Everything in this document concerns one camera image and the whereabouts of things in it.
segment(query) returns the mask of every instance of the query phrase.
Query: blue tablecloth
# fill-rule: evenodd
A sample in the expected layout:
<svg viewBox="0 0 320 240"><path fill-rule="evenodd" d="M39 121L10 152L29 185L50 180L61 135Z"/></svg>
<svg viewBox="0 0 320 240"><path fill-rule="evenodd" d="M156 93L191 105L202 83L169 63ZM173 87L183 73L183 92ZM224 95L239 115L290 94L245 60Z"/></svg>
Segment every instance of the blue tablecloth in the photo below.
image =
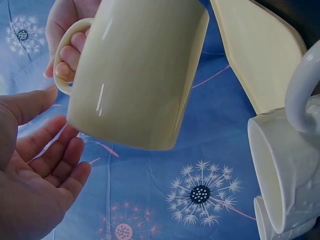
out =
<svg viewBox="0 0 320 240"><path fill-rule="evenodd" d="M43 77L53 2L0 0L0 94L53 83ZM143 151L80 134L82 161L91 163L92 172L46 240L259 239L253 198L260 190L247 137L247 121L255 113L228 64L209 1L202 3L210 24L176 147ZM18 41L19 31L27 31L28 39ZM19 128L19 135L66 114L68 100L59 94L51 109ZM191 193L201 188L209 200L191 204Z"/></svg>

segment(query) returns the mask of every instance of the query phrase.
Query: dandelion pattern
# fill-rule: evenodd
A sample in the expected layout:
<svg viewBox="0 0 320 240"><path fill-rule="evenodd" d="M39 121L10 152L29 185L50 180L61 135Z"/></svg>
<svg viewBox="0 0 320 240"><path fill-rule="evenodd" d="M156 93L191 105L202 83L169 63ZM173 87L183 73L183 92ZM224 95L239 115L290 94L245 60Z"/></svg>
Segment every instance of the dandelion pattern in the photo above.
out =
<svg viewBox="0 0 320 240"><path fill-rule="evenodd" d="M252 218L235 209L235 193L240 191L241 181L232 180L232 173L229 166L219 167L205 160L183 167L182 178L171 182L173 190L166 198L172 218L187 225L199 223L209 227L218 223L223 209Z"/></svg>
<svg viewBox="0 0 320 240"><path fill-rule="evenodd" d="M45 28L37 26L35 16L20 15L12 19L6 28L6 41L13 52L20 56L36 54L46 44Z"/></svg>
<svg viewBox="0 0 320 240"><path fill-rule="evenodd" d="M101 240L155 240L162 234L152 210L128 201L112 206L109 216L103 217L103 227L98 230Z"/></svg>

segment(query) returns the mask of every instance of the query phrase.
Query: ceramic dish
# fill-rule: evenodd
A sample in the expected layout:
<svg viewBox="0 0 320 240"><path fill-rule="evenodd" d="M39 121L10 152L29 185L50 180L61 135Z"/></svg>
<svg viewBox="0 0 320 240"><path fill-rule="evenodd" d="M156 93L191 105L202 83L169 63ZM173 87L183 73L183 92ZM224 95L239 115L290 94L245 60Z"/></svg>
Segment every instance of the ceramic dish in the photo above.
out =
<svg viewBox="0 0 320 240"><path fill-rule="evenodd" d="M285 105L289 81L306 53L300 34L250 0L210 0L226 57L257 114Z"/></svg>

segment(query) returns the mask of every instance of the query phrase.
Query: white mug handle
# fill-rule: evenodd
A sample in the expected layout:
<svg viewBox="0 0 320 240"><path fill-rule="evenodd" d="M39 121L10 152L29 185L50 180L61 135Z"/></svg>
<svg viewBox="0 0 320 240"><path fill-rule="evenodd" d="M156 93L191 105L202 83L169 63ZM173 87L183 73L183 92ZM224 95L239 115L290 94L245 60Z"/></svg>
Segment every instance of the white mug handle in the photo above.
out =
<svg viewBox="0 0 320 240"><path fill-rule="evenodd" d="M55 54L55 58L54 58L54 64L53 64L53 78L54 78L54 83L57 86L57 88L63 92L64 94L70 95L71 94L71 89L72 87L68 85L68 83L66 81L64 81L63 79L61 79L60 77L58 77L56 75L56 67L59 63L62 62L61 58L60 58L60 52L61 49L64 46L67 46L71 43L71 37L78 33L83 31L84 29L86 29L87 27L90 27L92 25L94 21L94 18L84 18L81 19L79 21L77 21L76 23L74 23L64 34L64 36L62 37L59 46L56 50L56 54Z"/></svg>
<svg viewBox="0 0 320 240"><path fill-rule="evenodd" d="M301 133L320 135L320 105L307 109L307 102L320 81L320 40L303 56L285 96L285 114Z"/></svg>

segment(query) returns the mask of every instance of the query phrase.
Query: pink dandelion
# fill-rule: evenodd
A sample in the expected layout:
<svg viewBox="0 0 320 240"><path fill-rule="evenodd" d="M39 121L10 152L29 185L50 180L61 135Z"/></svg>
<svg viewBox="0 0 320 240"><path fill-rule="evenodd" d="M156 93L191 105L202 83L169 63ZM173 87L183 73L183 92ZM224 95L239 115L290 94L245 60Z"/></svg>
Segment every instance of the pink dandelion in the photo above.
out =
<svg viewBox="0 0 320 240"><path fill-rule="evenodd" d="M98 233L104 240L155 240L161 226L154 222L153 212L125 201L110 208L109 219L104 218Z"/></svg>

